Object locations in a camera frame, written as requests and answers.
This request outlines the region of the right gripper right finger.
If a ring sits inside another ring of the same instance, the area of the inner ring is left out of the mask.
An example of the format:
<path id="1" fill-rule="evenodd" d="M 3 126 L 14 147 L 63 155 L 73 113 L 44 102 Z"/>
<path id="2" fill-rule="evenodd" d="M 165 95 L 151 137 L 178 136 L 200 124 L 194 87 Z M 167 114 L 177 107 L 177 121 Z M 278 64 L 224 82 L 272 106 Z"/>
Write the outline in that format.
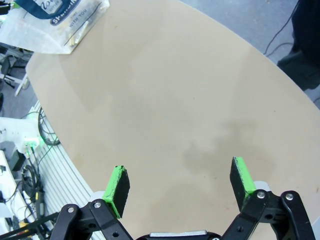
<path id="1" fill-rule="evenodd" d="M 239 208 L 223 240 L 248 240 L 258 224 L 269 224 L 278 240 L 313 240 L 315 234 L 300 195 L 284 191 L 277 196 L 257 188 L 242 157 L 233 157 L 230 183 Z"/>

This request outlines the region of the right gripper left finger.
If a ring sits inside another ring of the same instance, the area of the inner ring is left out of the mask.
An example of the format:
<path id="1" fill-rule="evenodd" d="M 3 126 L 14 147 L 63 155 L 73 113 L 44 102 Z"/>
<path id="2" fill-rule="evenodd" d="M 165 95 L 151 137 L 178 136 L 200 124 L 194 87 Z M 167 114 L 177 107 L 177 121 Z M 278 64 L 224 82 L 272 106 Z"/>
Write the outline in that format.
<path id="1" fill-rule="evenodd" d="M 102 232 L 106 240 L 131 240 L 132 237 L 119 221 L 123 216 L 130 190 L 128 172 L 116 166 L 101 198 L 79 207 L 64 205 L 54 225 L 52 240 L 89 240 L 94 232 Z"/>

